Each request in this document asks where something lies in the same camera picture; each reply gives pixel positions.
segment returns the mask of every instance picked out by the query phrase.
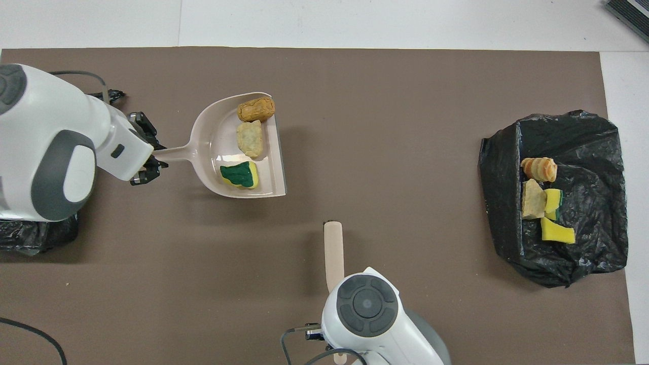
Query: black plastic bag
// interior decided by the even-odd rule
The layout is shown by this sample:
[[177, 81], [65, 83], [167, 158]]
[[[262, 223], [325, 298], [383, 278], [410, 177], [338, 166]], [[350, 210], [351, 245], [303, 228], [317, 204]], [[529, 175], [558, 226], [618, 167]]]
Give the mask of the black plastic bag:
[[[541, 240], [539, 220], [521, 219], [526, 157], [550, 157], [563, 190], [557, 223], [575, 230], [575, 244]], [[532, 114], [482, 140], [480, 177], [496, 252], [521, 275], [547, 288], [570, 286], [590, 273], [626, 265], [626, 195], [617, 128], [582, 110]]]
[[57, 222], [0, 220], [0, 250], [33, 256], [77, 238], [78, 213]]

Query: round button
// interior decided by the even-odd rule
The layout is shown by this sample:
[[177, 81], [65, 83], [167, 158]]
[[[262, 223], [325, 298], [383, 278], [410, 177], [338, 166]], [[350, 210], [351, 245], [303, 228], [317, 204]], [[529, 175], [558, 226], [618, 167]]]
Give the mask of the round button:
[[371, 289], [360, 290], [354, 296], [354, 311], [363, 318], [374, 318], [383, 308], [383, 300]]

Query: white dustpan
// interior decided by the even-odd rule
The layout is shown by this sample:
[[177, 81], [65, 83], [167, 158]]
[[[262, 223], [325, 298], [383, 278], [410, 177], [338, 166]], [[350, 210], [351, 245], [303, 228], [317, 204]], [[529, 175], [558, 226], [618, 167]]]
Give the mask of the white dustpan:
[[[263, 92], [251, 92], [217, 101], [196, 118], [190, 141], [186, 145], [153, 151], [153, 155], [164, 162], [190, 161], [203, 185], [219, 195], [237, 198], [286, 195], [275, 116], [262, 123], [264, 146], [261, 156], [253, 160], [237, 146], [236, 129], [242, 123], [237, 117], [237, 106], [264, 96], [270, 97]], [[259, 185], [256, 188], [237, 188], [223, 181], [220, 166], [232, 166], [245, 161], [254, 161], [257, 165]]]

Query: brown mat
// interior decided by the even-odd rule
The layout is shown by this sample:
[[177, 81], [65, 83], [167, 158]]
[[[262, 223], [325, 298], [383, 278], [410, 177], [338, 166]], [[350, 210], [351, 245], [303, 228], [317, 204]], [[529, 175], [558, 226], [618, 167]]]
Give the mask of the brown mat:
[[[204, 107], [265, 91], [288, 195], [237, 200], [188, 162], [146, 186], [100, 173], [72, 244], [2, 254], [0, 316], [62, 344], [70, 364], [284, 364], [279, 337], [320, 320], [322, 224], [346, 272], [372, 266], [445, 340], [455, 365], [633, 362], [624, 272], [546, 289], [497, 257], [480, 139], [531, 113], [606, 116], [597, 53], [323, 49], [4, 50], [3, 63], [84, 69], [126, 91], [162, 144]], [[56, 364], [0, 329], [3, 364]], [[294, 363], [324, 349], [295, 335]]]

